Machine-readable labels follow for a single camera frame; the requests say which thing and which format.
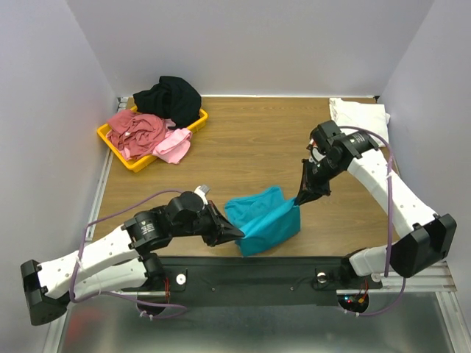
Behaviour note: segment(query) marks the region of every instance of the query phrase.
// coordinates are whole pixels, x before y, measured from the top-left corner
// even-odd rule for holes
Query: gray wall
[[[63,0],[1,2],[0,68],[0,351],[36,353],[19,266],[77,247],[116,99]]]
[[[458,230],[448,263],[471,327],[471,1],[437,0],[381,101],[404,180]]]
[[[433,0],[68,0],[114,90],[378,95]]]

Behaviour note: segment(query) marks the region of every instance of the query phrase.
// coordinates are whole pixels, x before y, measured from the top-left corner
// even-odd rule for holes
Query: cable tie
[[[102,281],[100,281],[100,277],[98,274],[95,274],[96,281],[98,282],[98,295],[102,294]]]
[[[79,255],[78,255],[78,253],[77,253],[77,254],[75,254],[75,261],[76,261],[76,262],[77,262],[77,264],[79,265],[79,268],[80,268],[82,271],[84,271],[84,269],[83,269],[83,264],[82,264],[82,261],[81,261],[81,259],[79,258]]]

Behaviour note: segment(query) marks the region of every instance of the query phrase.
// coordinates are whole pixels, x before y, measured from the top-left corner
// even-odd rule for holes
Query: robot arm
[[[154,250],[168,246],[173,237],[201,235],[208,246],[244,236],[209,202],[205,186],[184,192],[166,206],[137,213],[102,239],[56,260],[21,265],[24,292],[33,325],[55,320],[66,312],[68,289],[76,262],[74,296],[85,300],[97,292],[138,288],[162,282],[167,274]]]
[[[312,153],[313,146],[324,156],[321,160]],[[387,212],[387,178],[390,177],[394,186],[392,223],[401,238],[392,247],[392,268],[403,277],[411,277],[447,256],[456,222],[448,214],[437,215],[394,171],[387,175],[384,156],[366,132],[345,135],[335,122],[328,121],[312,131],[308,149],[312,157],[302,162],[298,204],[329,195],[329,180],[342,171],[349,171]],[[357,276],[382,273],[386,246],[360,250],[349,256],[349,262]]]

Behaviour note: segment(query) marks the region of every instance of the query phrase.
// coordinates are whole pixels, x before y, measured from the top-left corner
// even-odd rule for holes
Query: pink cloth
[[[167,133],[166,125],[158,116],[137,114],[129,109],[116,113],[108,124],[111,131],[107,138],[126,160],[138,160],[152,154]]]
[[[169,130],[175,123],[170,119],[165,120],[167,133],[165,140],[156,145],[152,154],[165,160],[167,163],[178,164],[190,149],[190,139],[193,135],[188,129]]]

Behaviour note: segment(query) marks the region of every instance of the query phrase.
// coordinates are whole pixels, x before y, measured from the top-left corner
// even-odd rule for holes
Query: yellow tray
[[[138,108],[134,106],[131,108],[131,110],[136,112]],[[206,126],[207,119],[208,119],[208,114],[203,109],[200,109],[199,119],[195,121],[194,123],[192,123],[192,125],[188,126],[187,129],[189,129],[193,133],[196,133]],[[141,171],[142,169],[144,169],[150,163],[154,162],[157,159],[156,156],[149,155],[149,156],[142,157],[138,160],[125,160],[123,156],[121,155],[121,153],[119,153],[118,149],[116,149],[116,147],[113,146],[110,140],[107,139],[106,134],[110,130],[111,130],[110,125],[105,124],[105,125],[101,125],[97,129],[96,132],[98,133],[99,137],[101,137],[102,140],[108,145],[108,147],[110,147],[111,151],[113,151],[113,153],[117,156],[117,158],[119,158],[119,160],[124,164],[124,166],[128,168],[130,171],[134,171],[135,173],[137,173],[138,171]]]

